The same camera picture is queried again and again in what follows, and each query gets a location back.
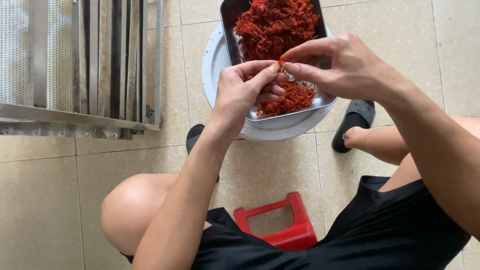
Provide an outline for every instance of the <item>white round plate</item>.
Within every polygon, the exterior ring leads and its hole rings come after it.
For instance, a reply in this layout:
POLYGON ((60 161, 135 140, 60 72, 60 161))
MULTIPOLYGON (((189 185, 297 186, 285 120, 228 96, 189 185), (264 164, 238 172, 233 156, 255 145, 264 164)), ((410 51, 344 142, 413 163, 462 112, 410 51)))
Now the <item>white round plate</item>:
MULTIPOLYGON (((327 35, 332 33, 327 28, 327 35)), ((217 82, 220 71, 230 66, 227 46, 222 25, 213 33, 205 48, 202 62, 202 81, 208 104, 213 108, 215 104, 217 82)), ((297 137, 311 130, 328 114, 331 106, 304 113, 293 114, 285 117, 262 122, 253 122, 245 119, 245 125, 240 137, 252 141, 280 141, 297 137)))

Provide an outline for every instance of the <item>hand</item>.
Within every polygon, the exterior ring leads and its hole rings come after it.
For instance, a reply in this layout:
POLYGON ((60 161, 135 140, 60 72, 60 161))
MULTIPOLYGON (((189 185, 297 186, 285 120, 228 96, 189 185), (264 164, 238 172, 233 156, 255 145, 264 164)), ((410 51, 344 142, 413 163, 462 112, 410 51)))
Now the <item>hand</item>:
POLYGON ((288 73, 341 98, 381 102, 393 89, 411 84, 353 34, 311 40, 283 56, 289 61, 283 66, 288 73), (332 68, 315 67, 321 61, 332 61, 332 68))
POLYGON ((255 102, 278 101, 285 90, 276 83, 287 80, 277 61, 250 61, 220 72, 215 105, 207 126, 215 125, 220 136, 230 140, 240 133, 255 102), (244 82, 248 75, 253 79, 244 82))

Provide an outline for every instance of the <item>perforated metal tray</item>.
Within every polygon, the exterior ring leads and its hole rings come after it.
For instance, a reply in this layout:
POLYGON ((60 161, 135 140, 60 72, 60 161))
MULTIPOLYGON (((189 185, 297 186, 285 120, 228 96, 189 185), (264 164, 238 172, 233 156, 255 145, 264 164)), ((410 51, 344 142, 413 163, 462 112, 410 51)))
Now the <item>perforated metal tray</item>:
MULTIPOLYGON (((311 0, 310 4, 313 5, 312 13, 320 15, 318 24, 315 27, 316 38, 327 37, 327 30, 325 27, 324 16, 322 12, 322 6, 319 0, 311 0)), ((224 0, 220 6, 220 17, 222 21, 223 31, 225 33, 225 43, 227 45, 228 57, 231 65, 237 65, 241 63, 240 55, 243 55, 241 47, 238 45, 240 37, 235 35, 235 23, 243 12, 250 9, 250 0, 224 0)), ((318 65, 322 69, 330 69, 330 63, 325 62, 318 65)), ((257 116, 257 107, 253 106, 247 115, 247 119, 253 122, 265 121, 269 119, 284 117, 297 113, 304 113, 311 110, 317 110, 332 105, 336 101, 336 97, 322 91, 318 86, 315 86, 317 94, 313 99, 313 104, 305 110, 294 111, 285 114, 279 114, 276 116, 257 116)))

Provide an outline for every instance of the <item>forearm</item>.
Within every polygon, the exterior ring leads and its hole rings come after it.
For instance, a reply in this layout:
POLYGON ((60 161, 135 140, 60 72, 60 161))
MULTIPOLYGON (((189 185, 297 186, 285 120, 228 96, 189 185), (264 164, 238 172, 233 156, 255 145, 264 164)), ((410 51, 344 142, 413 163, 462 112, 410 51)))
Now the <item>forearm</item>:
POLYGON ((405 140, 429 191, 466 231, 480 237, 480 140, 410 81, 381 102, 405 140))
POLYGON ((230 142, 207 125, 135 254, 133 269, 190 269, 230 142))

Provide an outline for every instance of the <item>black slipper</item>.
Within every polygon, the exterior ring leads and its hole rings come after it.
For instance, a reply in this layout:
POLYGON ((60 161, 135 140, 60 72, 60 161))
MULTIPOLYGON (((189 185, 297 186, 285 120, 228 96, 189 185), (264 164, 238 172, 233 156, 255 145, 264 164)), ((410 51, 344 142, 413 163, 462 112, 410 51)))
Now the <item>black slipper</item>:
POLYGON ((354 126, 369 129, 375 119, 375 103, 371 100, 352 100, 345 117, 332 141, 332 148, 338 153, 347 153, 351 148, 345 147, 345 132, 354 126))
POLYGON ((187 152, 189 154, 192 151, 195 143, 198 141, 198 138, 200 137, 200 134, 202 134, 202 131, 204 130, 204 128, 205 128, 204 125, 196 124, 188 131, 185 145, 187 146, 187 152))

